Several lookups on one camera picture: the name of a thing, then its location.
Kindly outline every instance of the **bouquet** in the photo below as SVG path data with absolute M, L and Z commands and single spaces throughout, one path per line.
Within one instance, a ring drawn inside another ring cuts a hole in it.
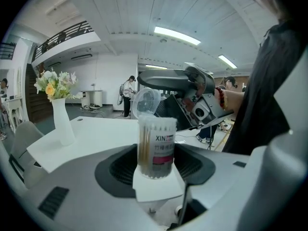
M 75 72 L 71 75 L 67 72 L 61 72 L 59 76 L 57 76 L 56 72 L 51 70 L 51 72 L 44 71 L 41 73 L 41 77 L 36 79 L 34 86 L 37 88 L 37 94 L 39 91 L 46 92 L 51 102 L 53 99 L 76 98 L 75 95 L 71 94 L 71 88 L 75 86 L 76 83 L 77 78 Z

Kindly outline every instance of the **cotton swab container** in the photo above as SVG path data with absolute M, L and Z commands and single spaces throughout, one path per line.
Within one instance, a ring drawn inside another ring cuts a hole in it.
M 138 120 L 141 173 L 151 179 L 164 178 L 172 169 L 177 120 L 154 115 L 140 115 Z

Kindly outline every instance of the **white flower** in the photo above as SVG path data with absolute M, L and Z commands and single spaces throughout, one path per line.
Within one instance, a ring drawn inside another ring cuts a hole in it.
M 39 91 L 42 90 L 42 87 L 38 83 L 35 83 L 34 86 L 37 88 L 37 94 L 38 94 Z
M 51 95 L 47 95 L 47 99 L 49 100 L 49 102 L 51 102 L 54 99 L 54 97 Z
M 66 81 L 67 81 L 67 76 L 69 77 L 69 74 L 68 74 L 68 73 L 63 73 L 63 72 L 61 72 L 61 73 L 59 74 L 59 81 L 66 82 Z
M 58 79 L 58 76 L 57 76 L 57 73 L 56 72 L 52 72 L 52 78 L 54 78 L 55 80 L 57 80 Z
M 46 71 L 46 72 L 44 73 L 44 77 L 45 77 L 46 79 L 51 78 L 51 77 L 52 77 L 52 72 Z
M 72 83 L 74 85 L 77 82 L 77 77 L 75 75 L 75 72 L 71 74 L 71 79 L 72 79 Z

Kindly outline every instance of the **yellow flower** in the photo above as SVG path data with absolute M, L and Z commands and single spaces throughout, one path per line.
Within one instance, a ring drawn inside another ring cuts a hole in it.
M 47 87 L 46 87 L 46 90 L 45 90 L 46 94 L 53 96 L 54 95 L 54 91 L 55 91 L 55 89 L 53 88 L 52 84 L 49 83 L 47 85 Z

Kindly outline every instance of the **person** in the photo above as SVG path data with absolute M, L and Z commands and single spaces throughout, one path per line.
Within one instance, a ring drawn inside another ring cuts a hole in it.
M 66 33 L 65 32 L 61 32 L 59 34 L 59 36 L 58 36 L 57 44 L 61 44 L 62 42 L 64 42 L 65 38 L 66 38 Z
M 6 98 L 7 97 L 7 88 L 8 88 L 8 80 L 4 78 L 1 81 L 1 97 Z
M 235 78 L 232 76 L 224 77 L 220 85 L 218 86 L 218 88 L 221 88 L 223 90 L 231 90 L 233 87 L 236 88 L 237 84 L 236 84 Z M 214 147 L 215 144 L 213 143 L 213 139 L 214 139 L 214 135 L 215 135 L 217 127 L 218 125 L 213 125 L 211 127 L 201 129 L 200 132 L 196 136 L 198 141 L 200 141 L 201 143 L 211 144 L 211 146 Z M 221 122 L 219 124 L 219 127 L 222 131 L 227 131 L 224 122 Z
M 237 88 L 237 83 L 234 77 L 229 76 L 222 78 L 220 85 L 217 87 L 223 90 L 231 90 L 233 87 Z
M 236 118 L 223 148 L 228 153 L 250 155 L 290 129 L 274 93 L 296 66 L 307 43 L 298 13 L 290 13 L 281 0 L 255 1 L 268 8 L 279 23 L 268 30 L 260 45 L 245 92 L 223 90 L 225 108 L 232 109 Z M 219 102 L 218 90 L 215 97 Z
M 46 41 L 42 44 L 42 47 L 41 47 L 41 52 L 42 52 L 42 54 L 44 54 L 44 53 L 48 50 L 48 42 L 49 42 L 49 39 L 46 40 Z
M 136 81 L 136 79 L 133 75 L 131 75 L 123 86 L 124 117 L 128 117 L 130 110 L 130 99 L 136 93 L 132 86 L 133 81 Z
M 4 110 L 4 108 L 3 108 L 3 106 L 2 106 L 1 98 L 0 98 L 0 110 L 1 110 L 2 113 L 6 113 L 6 111 Z M 2 131 L 0 130 L 0 140 L 3 141 L 3 140 L 5 140 L 6 138 L 7 138 L 7 136 L 6 136 L 5 132 L 2 132 Z

